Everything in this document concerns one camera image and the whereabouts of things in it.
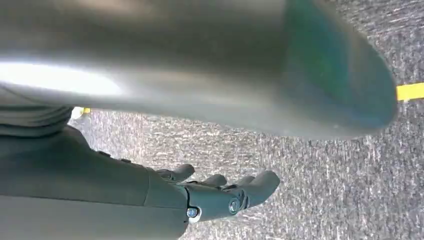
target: gray carpet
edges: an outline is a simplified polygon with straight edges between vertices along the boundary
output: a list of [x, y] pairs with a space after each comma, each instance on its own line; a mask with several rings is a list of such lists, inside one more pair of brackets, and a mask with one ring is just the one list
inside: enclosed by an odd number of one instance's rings
[[[424, 82], [424, 0], [332, 0], [385, 56], [398, 84]], [[271, 169], [273, 197], [231, 219], [191, 225], [183, 239], [424, 238], [424, 100], [399, 105], [380, 135], [307, 141], [212, 123], [94, 110], [72, 123], [91, 146], [153, 168], [181, 163], [198, 179]]]

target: metal screw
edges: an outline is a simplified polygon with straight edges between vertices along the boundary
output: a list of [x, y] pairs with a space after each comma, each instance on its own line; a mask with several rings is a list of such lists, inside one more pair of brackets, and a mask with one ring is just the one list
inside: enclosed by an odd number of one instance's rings
[[228, 210], [229, 210], [229, 212], [231, 213], [231, 214], [236, 214], [237, 213], [237, 211], [239, 210], [239, 200], [238, 199], [232, 199], [230, 202], [229, 202], [229, 205], [228, 205]]
[[187, 209], [187, 217], [189, 218], [195, 218], [199, 214], [199, 211], [197, 208], [189, 207]]

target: blurry metal object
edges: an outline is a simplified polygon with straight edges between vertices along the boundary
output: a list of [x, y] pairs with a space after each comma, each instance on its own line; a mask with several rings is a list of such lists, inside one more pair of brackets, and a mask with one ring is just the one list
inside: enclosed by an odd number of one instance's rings
[[239, 209], [240, 209], [240, 201], [237, 198], [235, 198], [228, 205], [229, 213], [236, 214]]
[[199, 211], [197, 210], [197, 208], [194, 207], [189, 207], [187, 209], [187, 217], [189, 218], [195, 218], [198, 215]]
[[397, 111], [384, 61], [318, 0], [0, 0], [0, 34], [0, 88], [43, 105], [308, 138]]

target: robotic hand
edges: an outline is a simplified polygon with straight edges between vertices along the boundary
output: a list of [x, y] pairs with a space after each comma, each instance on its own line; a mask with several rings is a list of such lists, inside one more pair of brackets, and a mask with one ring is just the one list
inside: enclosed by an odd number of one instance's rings
[[246, 176], [236, 184], [227, 185], [227, 179], [215, 174], [204, 181], [188, 181], [195, 169], [183, 164], [175, 170], [156, 171], [164, 180], [185, 190], [187, 216], [190, 223], [226, 218], [264, 203], [277, 189], [280, 179], [272, 171], [257, 177]]

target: yellow tape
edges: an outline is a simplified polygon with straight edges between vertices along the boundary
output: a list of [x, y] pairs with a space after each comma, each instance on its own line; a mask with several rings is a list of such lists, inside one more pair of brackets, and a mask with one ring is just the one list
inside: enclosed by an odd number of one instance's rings
[[397, 86], [397, 100], [424, 98], [424, 82]]

